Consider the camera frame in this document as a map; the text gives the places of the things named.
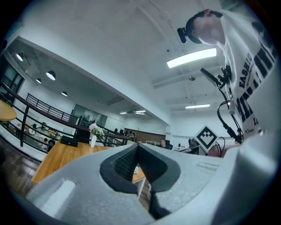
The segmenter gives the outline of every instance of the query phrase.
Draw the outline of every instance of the white wall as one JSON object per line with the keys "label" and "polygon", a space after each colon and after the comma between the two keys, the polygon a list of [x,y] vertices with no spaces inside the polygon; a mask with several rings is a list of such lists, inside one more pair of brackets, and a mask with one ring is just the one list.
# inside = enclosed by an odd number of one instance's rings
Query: white wall
{"label": "white wall", "polygon": [[61,94],[56,94],[41,85],[34,85],[28,80],[25,80],[20,88],[18,95],[27,98],[28,93],[33,95],[35,98],[40,101],[45,102],[46,104],[57,108],[65,113],[71,114],[73,106],[75,104],[74,101],[71,101],[67,97],[64,97]]}
{"label": "white wall", "polygon": [[120,129],[124,129],[124,123],[123,123],[123,121],[108,117],[104,127],[107,129],[110,129],[111,131],[114,131],[115,128],[117,128],[118,132],[119,132]]}
{"label": "white wall", "polygon": [[73,14],[75,4],[73,1],[34,3],[23,15],[25,26],[20,37],[170,123],[169,109],[155,93],[149,76],[137,68],[137,60],[130,57],[116,38],[95,26],[95,20],[76,17],[76,13]]}
{"label": "white wall", "polygon": [[[234,121],[227,111],[221,113],[223,120],[230,126],[235,133],[237,133],[237,127]],[[241,126],[240,120],[235,116],[239,125]],[[180,143],[183,146],[188,147],[188,139],[194,137],[204,126],[209,126],[215,134],[218,136],[226,138],[226,145],[234,144],[234,139],[229,137],[229,134],[224,129],[222,123],[220,122],[216,112],[198,112],[196,114],[187,115],[173,115],[172,116],[172,140],[173,146],[178,146]],[[218,141],[220,145],[223,145],[223,140]]]}
{"label": "white wall", "polygon": [[[28,80],[25,80],[18,92],[18,95],[21,96],[22,98],[26,99],[28,93],[30,93],[31,95],[33,95],[34,97],[38,98],[39,100],[63,111],[66,113],[71,113],[72,108],[74,106],[74,102],[64,98],[63,96],[60,96],[59,94],[56,94],[52,91],[47,90],[46,88],[39,86],[39,85],[34,85],[33,83],[31,83]],[[21,103],[19,100],[15,100],[14,105],[16,107],[18,107],[20,110],[22,110],[23,112],[25,111],[25,105],[23,103]],[[17,117],[22,120],[23,119],[23,114],[21,112],[19,112],[17,109],[15,109],[17,112]],[[73,131],[73,128],[65,126],[63,124],[57,123],[37,112],[35,112],[32,109],[29,109],[29,116],[31,116],[32,118],[40,121],[40,122],[45,122],[47,123],[47,125],[52,126],[53,128],[56,128],[58,130],[64,131],[68,134],[71,134]],[[30,118],[26,118],[26,122],[29,125],[32,125],[34,123],[36,123],[34,120],[30,119]],[[13,124],[19,124],[20,122],[18,120],[13,120],[12,121]]]}
{"label": "white wall", "polygon": [[[68,114],[71,114],[71,111],[73,109],[73,106],[75,104],[74,101],[64,97],[63,95],[61,94],[56,94],[44,87],[42,87],[41,85],[34,85],[33,83],[31,83],[30,81],[28,80],[25,80],[18,92],[18,95],[21,96],[22,98],[26,99],[27,98],[27,95],[28,93],[30,93],[31,95],[33,95],[34,97],[38,98],[39,100],[51,105],[52,107],[55,107],[65,113],[68,113]],[[110,129],[110,130],[114,130],[115,128],[124,128],[123,127],[123,121],[121,121],[120,119],[124,119],[124,117],[121,117],[120,115],[116,114],[116,113],[113,113],[109,110],[106,110],[106,106],[103,105],[102,103],[98,103],[98,104],[94,104],[92,105],[92,101],[87,101],[88,100],[88,97],[80,97],[80,98],[77,98],[77,104],[83,104],[83,106],[87,107],[87,108],[95,108],[97,109],[96,111],[98,112],[103,112],[104,115],[108,116],[112,116],[114,118],[111,118],[111,117],[108,117],[107,118],[107,121],[106,121],[106,124],[105,124],[105,127],[107,129]],[[25,110],[25,105],[22,104],[19,100],[15,100],[15,106],[17,106],[20,110],[24,111]],[[18,110],[17,111],[17,115],[18,115],[18,118],[19,119],[23,119],[23,114],[21,112],[19,112]],[[42,116],[41,114],[35,112],[34,110],[30,109],[29,110],[29,115],[36,119],[36,120],[39,120],[40,122],[46,122],[47,125],[50,125],[54,128],[61,128],[59,130],[62,130],[68,134],[71,134],[72,131],[73,131],[73,128],[71,127],[68,127],[68,126],[65,126],[63,124],[60,124],[60,123],[57,123],[45,116]],[[26,119],[26,122],[29,124],[29,125],[32,125],[34,123],[36,123],[34,120],[30,119],[30,118],[27,118]],[[12,121],[13,124],[18,124],[20,123],[18,120],[13,120]]]}
{"label": "white wall", "polygon": [[165,135],[166,126],[167,124],[161,120],[147,118],[142,115],[127,115],[126,120],[124,121],[125,128],[154,134]]}

